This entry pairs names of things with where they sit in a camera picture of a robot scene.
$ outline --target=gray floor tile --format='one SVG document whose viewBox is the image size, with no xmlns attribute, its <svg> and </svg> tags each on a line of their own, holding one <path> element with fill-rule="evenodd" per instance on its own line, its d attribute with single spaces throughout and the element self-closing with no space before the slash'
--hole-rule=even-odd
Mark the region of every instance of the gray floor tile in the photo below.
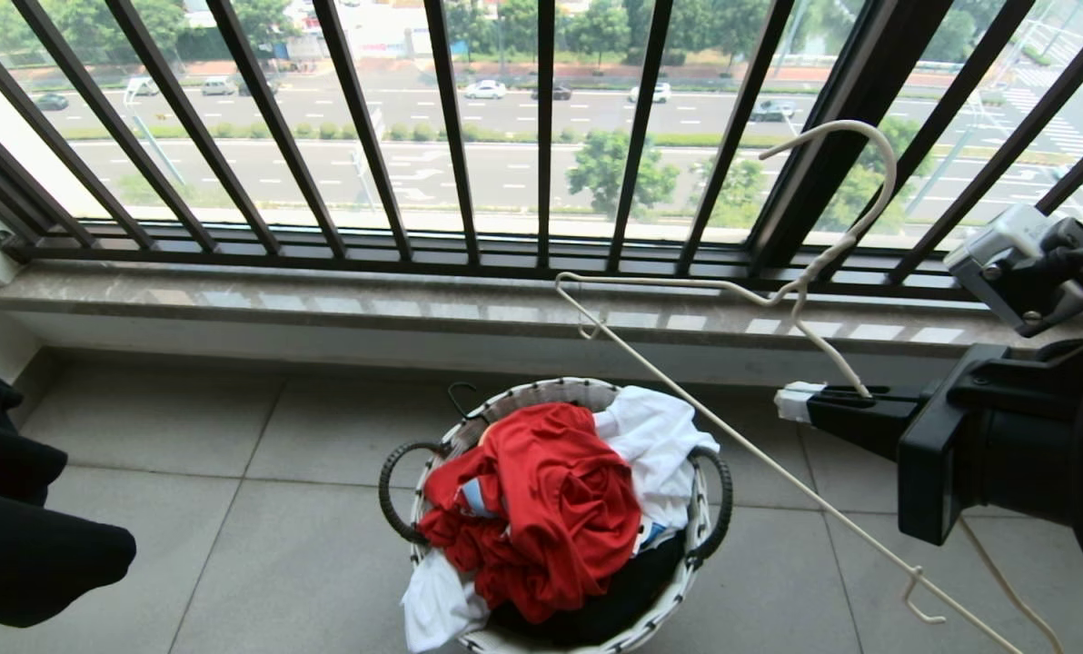
<svg viewBox="0 0 1083 654">
<path fill-rule="evenodd" d="M 197 369 L 66 369 L 23 433 L 74 463 L 242 475 L 280 380 Z"/>
<path fill-rule="evenodd" d="M 896 513 L 898 465 L 811 427 L 800 426 L 799 434 L 821 497 L 839 510 Z M 966 515 L 1019 516 L 997 506 L 973 506 Z"/>
<path fill-rule="evenodd" d="M 641 651 L 857 653 L 821 514 L 741 508 L 678 613 Z"/>
<path fill-rule="evenodd" d="M 172 654 L 397 654 L 408 547 L 361 487 L 246 481 Z"/>
<path fill-rule="evenodd" d="M 457 422 L 442 384 L 288 380 L 247 475 L 375 485 L 380 465 L 401 443 L 439 442 Z M 487 390 L 482 397 L 504 389 Z M 477 401 L 468 394 L 466 398 Z M 402 460 L 394 487 L 413 487 L 426 453 Z"/>
<path fill-rule="evenodd" d="M 925 567 L 928 578 L 1022 651 L 1049 651 L 1039 630 L 1010 605 L 960 531 L 943 547 L 904 537 L 890 515 L 850 514 L 893 552 Z M 1083 653 L 1083 561 L 1069 529 L 1018 518 L 969 518 L 979 538 L 1027 604 L 1058 633 L 1068 654 Z M 925 625 L 899 600 L 906 576 L 860 538 L 832 524 L 833 542 L 865 654 L 1002 651 L 929 592 L 914 601 L 944 625 Z"/>
<path fill-rule="evenodd" d="M 234 497 L 235 480 L 69 468 L 48 508 L 130 529 L 139 553 L 120 583 L 30 629 L 0 626 L 4 654 L 165 654 Z"/>
<path fill-rule="evenodd" d="M 736 392 L 731 394 L 700 394 L 700 401 L 719 418 L 728 422 L 751 443 L 766 452 L 777 463 L 782 465 L 798 476 L 800 482 L 811 487 L 812 479 L 808 462 L 804 459 L 799 435 L 795 422 L 780 420 L 775 405 L 771 402 L 774 391 L 762 393 Z M 720 454 L 731 467 L 732 481 L 736 489 L 736 505 L 770 506 L 785 509 L 815 509 L 817 503 L 804 496 L 791 482 L 772 471 L 768 465 L 754 456 L 734 439 L 721 433 L 710 420 L 696 420 L 700 430 L 710 431 L 719 440 Z M 714 499 L 719 497 L 712 484 L 708 492 Z"/>
</svg>

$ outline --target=black garment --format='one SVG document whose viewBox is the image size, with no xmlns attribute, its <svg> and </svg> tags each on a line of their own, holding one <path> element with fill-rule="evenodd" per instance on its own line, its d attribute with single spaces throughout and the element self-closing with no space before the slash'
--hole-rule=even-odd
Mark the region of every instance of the black garment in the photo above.
<svg viewBox="0 0 1083 654">
<path fill-rule="evenodd" d="M 65 453 L 17 433 L 8 410 L 21 393 L 0 380 L 0 623 L 27 628 L 77 597 L 126 576 L 126 529 L 44 510 Z"/>
<path fill-rule="evenodd" d="M 0 623 L 29 628 L 77 597 L 118 583 L 130 532 L 0 497 Z"/>
<path fill-rule="evenodd" d="M 577 612 L 558 612 L 549 620 L 534 625 L 522 617 L 512 601 L 507 601 L 488 614 L 488 622 L 557 646 L 602 645 L 631 628 L 651 607 L 669 583 L 675 566 L 682 562 L 683 542 L 684 534 L 679 532 L 654 550 L 629 560 L 611 577 L 606 593 L 587 597 L 586 605 Z"/>
</svg>

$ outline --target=white car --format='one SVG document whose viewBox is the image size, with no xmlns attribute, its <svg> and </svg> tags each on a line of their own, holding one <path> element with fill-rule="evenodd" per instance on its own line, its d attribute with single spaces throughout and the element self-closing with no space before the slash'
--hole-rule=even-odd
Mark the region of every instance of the white car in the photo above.
<svg viewBox="0 0 1083 654">
<path fill-rule="evenodd" d="M 505 84 L 492 79 L 482 79 L 466 87 L 467 99 L 500 100 L 505 97 Z"/>
<path fill-rule="evenodd" d="M 658 83 L 655 83 L 655 86 L 654 86 L 654 100 L 653 100 L 654 103 L 666 103 L 667 100 L 670 100 L 670 86 L 669 86 L 669 83 L 667 83 L 665 81 L 661 81 Z M 636 88 L 631 88 L 631 90 L 629 90 L 629 101 L 631 101 L 631 103 L 637 103 L 637 101 L 638 101 L 638 88 L 637 87 Z"/>
</svg>

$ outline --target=red shirt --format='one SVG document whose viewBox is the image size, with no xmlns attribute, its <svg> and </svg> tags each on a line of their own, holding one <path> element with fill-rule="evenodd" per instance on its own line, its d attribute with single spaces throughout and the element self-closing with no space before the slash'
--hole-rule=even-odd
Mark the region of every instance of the red shirt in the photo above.
<svg viewBox="0 0 1083 654">
<path fill-rule="evenodd" d="M 472 479 L 495 516 L 472 514 L 459 488 Z M 425 494 L 434 509 L 421 533 L 459 571 L 477 571 L 488 607 L 512 601 L 533 623 L 604 594 L 640 524 L 628 466 L 597 436 L 590 410 L 563 403 L 495 422 L 429 475 Z"/>
</svg>

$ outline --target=handle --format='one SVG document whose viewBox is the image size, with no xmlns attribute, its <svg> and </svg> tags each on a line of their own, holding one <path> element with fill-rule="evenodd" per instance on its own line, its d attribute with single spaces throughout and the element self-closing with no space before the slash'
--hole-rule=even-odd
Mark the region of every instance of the handle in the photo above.
<svg viewBox="0 0 1083 654">
<path fill-rule="evenodd" d="M 416 531 L 416 522 L 413 522 L 412 525 L 405 525 L 404 521 L 401 521 L 400 513 L 396 512 L 395 508 L 392 508 L 392 492 L 388 488 L 396 462 L 414 449 L 428 449 L 436 456 L 445 456 L 448 454 L 449 446 L 445 443 L 405 443 L 389 454 L 384 465 L 380 468 L 380 510 L 382 510 L 388 524 L 396 529 L 396 534 L 400 534 L 400 538 L 407 539 L 414 545 L 428 545 L 429 538 L 425 538 L 425 534 Z"/>
<path fill-rule="evenodd" d="M 723 537 L 728 535 L 728 524 L 731 522 L 731 511 L 736 493 L 734 493 L 731 484 L 731 471 L 728 469 L 728 463 L 720 459 L 717 453 L 703 447 L 695 447 L 695 449 L 691 450 L 691 455 L 688 455 L 688 459 L 691 459 L 691 462 L 695 462 L 696 459 L 710 460 L 716 471 L 719 471 L 719 491 L 721 493 L 719 518 L 716 519 L 712 534 L 707 536 L 707 539 L 704 539 L 702 545 L 687 553 L 688 566 L 699 568 L 704 561 L 707 561 L 712 554 L 715 554 L 716 550 L 719 550 L 719 544 L 723 542 Z"/>
</svg>

